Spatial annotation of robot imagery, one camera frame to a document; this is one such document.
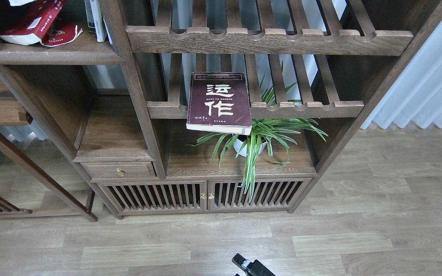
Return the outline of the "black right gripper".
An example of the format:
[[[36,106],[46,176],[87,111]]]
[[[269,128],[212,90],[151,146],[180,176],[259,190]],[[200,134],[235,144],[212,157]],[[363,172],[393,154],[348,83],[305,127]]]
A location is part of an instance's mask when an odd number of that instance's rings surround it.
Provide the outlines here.
[[[275,274],[266,268],[261,262],[244,258],[240,253],[235,254],[232,262],[240,268],[247,276],[275,276]]]

